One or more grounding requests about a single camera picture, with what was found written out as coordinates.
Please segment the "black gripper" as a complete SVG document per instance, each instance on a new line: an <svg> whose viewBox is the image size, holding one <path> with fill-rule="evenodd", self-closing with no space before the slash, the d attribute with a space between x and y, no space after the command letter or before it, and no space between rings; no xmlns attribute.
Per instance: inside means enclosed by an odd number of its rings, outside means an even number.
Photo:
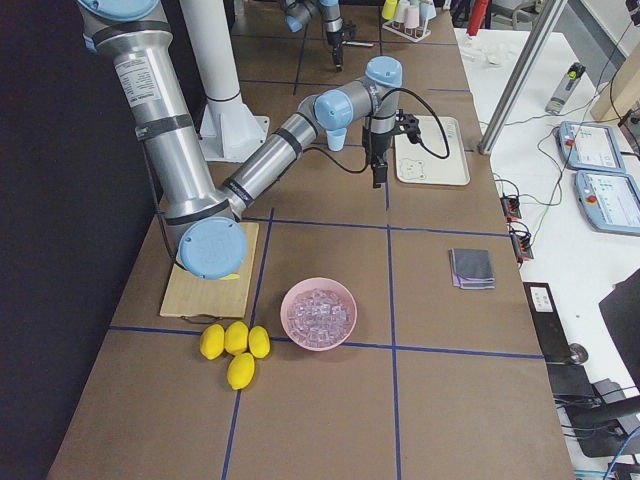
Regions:
<svg viewBox="0 0 640 480"><path fill-rule="evenodd" d="M325 23L326 39L332 49L332 60L337 70L343 68L343 51L340 48L345 41L356 37L356 25L350 20L334 20Z"/></svg>
<svg viewBox="0 0 640 480"><path fill-rule="evenodd" d="M404 111L388 117L367 116L363 119L362 146L365 150L365 163L371 167L374 189L382 188L387 183L386 152L391 147L392 138L407 135L410 142L416 144L420 133L418 118Z"/></svg>

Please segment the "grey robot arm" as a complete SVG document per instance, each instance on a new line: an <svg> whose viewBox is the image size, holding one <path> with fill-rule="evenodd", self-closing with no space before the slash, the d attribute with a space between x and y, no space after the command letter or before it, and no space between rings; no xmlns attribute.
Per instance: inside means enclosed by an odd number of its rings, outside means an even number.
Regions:
<svg viewBox="0 0 640 480"><path fill-rule="evenodd" d="M246 208L298 160L319 135L344 146L348 127L363 124L365 166L375 186L387 179L386 153L398 133L401 63L371 59L360 78L306 97L283 125L267 121L242 100L229 22L219 1L184 1L199 76L214 131L200 137L169 54L173 39L158 1L82 1L89 51L109 58L136 122L147 172L168 208L158 217L174 263L207 280L234 274L248 241L240 219Z"/></svg>
<svg viewBox="0 0 640 480"><path fill-rule="evenodd" d="M341 71L344 66L344 43L355 39L357 27L341 14L338 0L281 0L278 2L284 13L288 28L296 33L319 16L330 47L334 67Z"/></svg>

